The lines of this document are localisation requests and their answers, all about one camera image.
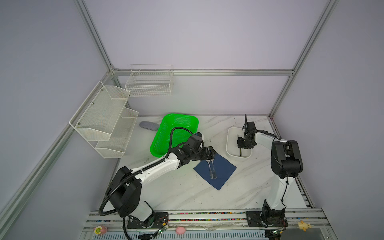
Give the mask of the silver fork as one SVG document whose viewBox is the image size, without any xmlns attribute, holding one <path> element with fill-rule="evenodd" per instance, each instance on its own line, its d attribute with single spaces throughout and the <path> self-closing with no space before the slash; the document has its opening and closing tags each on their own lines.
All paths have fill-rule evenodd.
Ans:
<svg viewBox="0 0 384 240">
<path fill-rule="evenodd" d="M 212 171 L 212 168 L 211 168 L 211 161 L 210 160 L 206 160 L 206 162 L 208 163 L 208 166 L 209 166 L 210 178 L 213 180 L 214 179 L 214 174 L 213 174 L 213 171 Z"/>
</svg>

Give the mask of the silver spoon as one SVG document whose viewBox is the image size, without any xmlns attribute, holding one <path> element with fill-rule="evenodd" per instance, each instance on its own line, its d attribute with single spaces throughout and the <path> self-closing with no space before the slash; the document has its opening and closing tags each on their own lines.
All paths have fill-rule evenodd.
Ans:
<svg viewBox="0 0 384 240">
<path fill-rule="evenodd" d="M 211 166 L 211 172 L 212 172 L 212 179 L 217 179 L 217 174 L 215 171 L 215 166 L 214 166 L 214 160 L 210 160 L 210 166 Z"/>
</svg>

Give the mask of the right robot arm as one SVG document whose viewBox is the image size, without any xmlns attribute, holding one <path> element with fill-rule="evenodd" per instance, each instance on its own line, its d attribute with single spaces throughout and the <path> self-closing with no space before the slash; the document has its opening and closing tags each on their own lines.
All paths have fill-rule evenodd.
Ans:
<svg viewBox="0 0 384 240">
<path fill-rule="evenodd" d="M 281 136 L 256 128 L 255 122 L 249 122 L 245 116 L 242 127 L 243 136 L 238 137 L 239 149 L 253 149 L 261 145 L 271 151 L 271 169 L 275 174 L 269 196 L 264 200 L 260 213 L 260 224 L 272 227 L 285 223 L 287 193 L 295 178 L 304 169 L 299 144 L 294 140 L 284 140 Z"/>
</svg>

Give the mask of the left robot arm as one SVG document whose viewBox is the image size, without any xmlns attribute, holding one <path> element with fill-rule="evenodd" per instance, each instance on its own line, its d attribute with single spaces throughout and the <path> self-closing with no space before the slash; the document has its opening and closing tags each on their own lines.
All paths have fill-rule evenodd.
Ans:
<svg viewBox="0 0 384 240">
<path fill-rule="evenodd" d="M 215 156 L 214 148 L 206 147 L 203 135 L 196 133 L 175 147 L 169 145 L 167 153 L 153 163 L 132 170 L 122 167 L 111 181 L 98 213 L 100 216 L 117 213 L 123 219 L 133 218 L 144 228 L 149 228 L 155 222 L 156 212 L 141 198 L 144 186 L 190 162 L 210 164 Z"/>
</svg>

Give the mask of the dark blue paper napkin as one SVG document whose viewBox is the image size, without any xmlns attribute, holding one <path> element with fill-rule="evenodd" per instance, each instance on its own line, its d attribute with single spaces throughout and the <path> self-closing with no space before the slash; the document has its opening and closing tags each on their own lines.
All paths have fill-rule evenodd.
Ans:
<svg viewBox="0 0 384 240">
<path fill-rule="evenodd" d="M 218 153 L 215 155 L 213 164 L 217 176 L 216 179 L 211 179 L 209 165 L 206 161 L 201 161 L 194 167 L 194 170 L 205 182 L 220 191 L 237 167 Z"/>
</svg>

